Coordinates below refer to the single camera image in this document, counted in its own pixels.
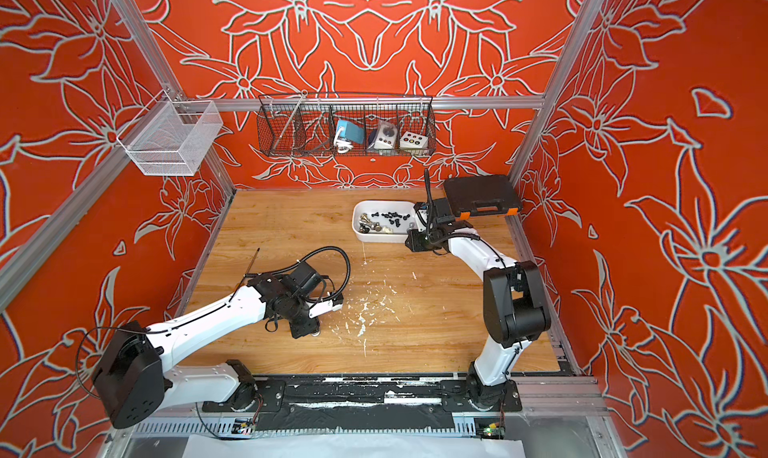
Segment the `metal extrusion bar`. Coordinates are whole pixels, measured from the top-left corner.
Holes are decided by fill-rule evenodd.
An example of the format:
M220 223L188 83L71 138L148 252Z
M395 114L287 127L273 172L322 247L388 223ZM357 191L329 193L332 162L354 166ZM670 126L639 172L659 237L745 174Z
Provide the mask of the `metal extrusion bar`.
M213 150L208 151L208 153L215 153L215 152L216 151L213 151ZM197 266L195 266L194 271L192 272L192 277L190 278L190 282L187 284L187 288L184 290L184 295L181 297L181 301L179 302L179 307L176 309L176 314L174 315L174 318L178 318L179 316L183 315L187 310L187 304L189 304L190 298L192 298L192 293L194 292L194 289L197 286L197 280L200 280L200 275L203 273L205 264L208 261L208 256L210 256L210 252L214 249L214 245L216 244L216 238L219 236L219 231L221 231L221 227L224 224L226 215L230 212L233 199L234 199L234 192L229 194L229 196L226 197L226 204L224 205L224 209L221 210L219 219L216 220L216 225L214 226L214 229L210 233L210 238L208 238L208 242L205 244L205 248L203 249L203 252L200 255L200 258L197 260Z
M187 97L184 95L181 83L179 83L176 75L170 69L168 60L165 58L163 51L160 50L160 46L158 46L158 42L154 39L146 21L144 21L144 17L142 17L136 2L134 0L110 0L110 2L123 19L125 27L128 28L141 54L152 69L155 78L160 82L160 86L168 92L171 99L186 99Z
M509 228L509 233L512 235L512 242L514 244L514 249L520 253L520 259L523 261L533 261L536 262L536 257L533 255L533 250L531 249L531 244L528 242L528 239L525 236L525 232L523 231L523 224L522 221L520 221L519 216L507 216L507 228ZM554 305L552 304L552 297L549 296L549 290L544 287L544 292L547 294L547 304L549 306L549 314L552 317L552 325L549 328L549 334L552 339L552 343L558 343L560 345L560 348L565 353L565 357L568 358L568 363L571 365L571 370L574 374L580 375L581 367L578 366L578 363L576 361L576 355L574 355L574 351L571 348L571 344L568 342L568 337L565 335L565 330L563 329L562 323L560 323L560 317L554 310Z
M299 97L296 98L276 98L265 100L265 104L274 104L281 106L295 106L299 103ZM412 103L418 98L407 97L373 97L373 98L304 98L304 104L324 104L331 106L343 106L347 104L404 104ZM176 105L184 107L189 112L201 112L210 103L210 100L187 100L176 102ZM220 112L225 111L258 111L261 107L261 101L257 99L214 99L216 108ZM541 95L535 96L438 96L432 98L432 108L434 110L457 110L457 109L538 109L542 107L544 98Z
M609 416L587 416L587 424L600 458L627 458L627 452Z
M139 136L159 109L160 106L155 105L144 117L139 119L138 123L124 138L125 142L130 143ZM130 158L125 154L125 151L115 147L94 172L85 178L83 183L32 235L24 247L5 264L0 270L0 311L3 311L13 301L128 163L130 163Z
M581 47L587 40L589 30L592 27L592 23L600 11L604 0L584 0L581 5L581 10L576 15L573 27L571 28L571 34L568 35L568 39L565 41L565 46L561 53L558 63L554 67L552 77L547 83L547 89L544 91L544 103L537 111L536 116L533 118L531 126L528 128L528 132L523 138L523 142L518 149L517 157L514 159L512 168L509 171L509 180L517 187L522 175L525 163L528 161L528 157L531 156L533 148L536 145L536 141L542 135L544 126L549 121L549 117L554 112L554 106L557 104L560 94L565 86L565 81L571 73L571 69L576 63Z
M515 376L525 416L609 416L593 376Z
M221 160L219 154L216 153L216 149L213 145L211 145L205 155L205 162L210 167L210 170L214 172L219 184L224 188L226 199L229 200L235 194L236 188L232 182L230 174L226 172L224 162Z

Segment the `floral pattern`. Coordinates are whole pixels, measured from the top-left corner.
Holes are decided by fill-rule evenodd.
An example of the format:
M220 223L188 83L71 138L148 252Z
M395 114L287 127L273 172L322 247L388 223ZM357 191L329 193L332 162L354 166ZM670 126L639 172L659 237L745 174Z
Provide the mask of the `floral pattern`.
M114 331L91 329L174 317L220 219L225 199L217 189L206 164L196 177L178 181L126 168L0 314L0 339L10 351L0 371L6 390L0 403L0 453L96 455L109 422L75 374L91 390L88 377ZM185 199L194 206L182 205ZM132 205L124 206L126 201ZM164 235L147 231L144 222L147 215L166 213L168 203L185 209L183 216L169 218L183 223L174 235L173 255L166 252ZM145 233L134 242L130 237L139 230ZM51 282L57 283L55 293ZM28 425L31 420L35 426Z
M4 0L0 59L18 90L0 137L2 266L160 87L109 0Z
M760 115L739 78L707 71L768 79L735 60L765 4L605 0L524 157L526 236L630 456L768 447ZM716 27L721 13L744 34Z
M109 0L0 1L3 85L13 93L0 135L2 267L160 86ZM236 166L234 157L228 164ZM108 420L75 375L88 377L112 331L86 333L174 314L228 198L207 165L183 181L126 167L0 313L0 455L96 456ZM148 225L140 242L131 239L164 212L181 222L170 256L164 235Z
M199 98L256 98L301 90L328 95L542 94L583 2L135 1L187 95ZM210 25L200 27L186 19L188 6ZM424 167L437 182L504 174L523 136L515 130L533 116L531 110L441 111L436 113L439 144L434 155L371 161L267 157L259 151L254 115L225 114L235 132L217 141L241 189L420 186ZM312 138L327 139L327 123L320 117L306 120Z

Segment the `white robot arm segment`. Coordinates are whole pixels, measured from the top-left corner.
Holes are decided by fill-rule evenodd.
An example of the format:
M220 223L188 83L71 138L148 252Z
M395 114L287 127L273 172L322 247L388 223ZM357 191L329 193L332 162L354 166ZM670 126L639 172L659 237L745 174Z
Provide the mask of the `white robot arm segment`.
M152 346L162 348L163 373L199 348L232 333L238 328L264 319L266 303L255 288L243 286L234 298L228 295L182 317L148 327L150 332L168 329L167 333L149 334Z

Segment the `wood grain floor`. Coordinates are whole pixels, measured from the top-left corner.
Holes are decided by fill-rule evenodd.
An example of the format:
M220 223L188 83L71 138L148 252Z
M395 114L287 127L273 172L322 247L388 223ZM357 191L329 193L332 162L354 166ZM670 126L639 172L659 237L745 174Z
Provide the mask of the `wood grain floor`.
M436 197L442 195L435 191ZM198 350L185 365L243 361L256 374L430 373L466 371L488 336L482 282L458 258L411 253L403 244L362 243L352 209L363 200L424 201L424 190L239 191L188 311L231 293L257 248L254 272L285 267L306 253L336 245L352 261L344 309L320 317L318 337L293 339L287 324L238 329ZM504 220L473 218L483 238L517 257ZM310 259L342 282L338 253ZM518 361L517 371L559 370L546 333Z

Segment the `blue device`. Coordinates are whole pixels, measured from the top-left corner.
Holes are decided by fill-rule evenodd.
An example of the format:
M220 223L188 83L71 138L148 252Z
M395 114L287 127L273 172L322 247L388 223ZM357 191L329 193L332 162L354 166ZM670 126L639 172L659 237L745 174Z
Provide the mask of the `blue device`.
M343 127L343 129L341 133L339 133L340 138L351 141L352 143L357 143L358 145L362 145L365 141L366 132L363 131L360 126L353 125L346 119L340 119L336 124L336 130L338 131L341 127Z

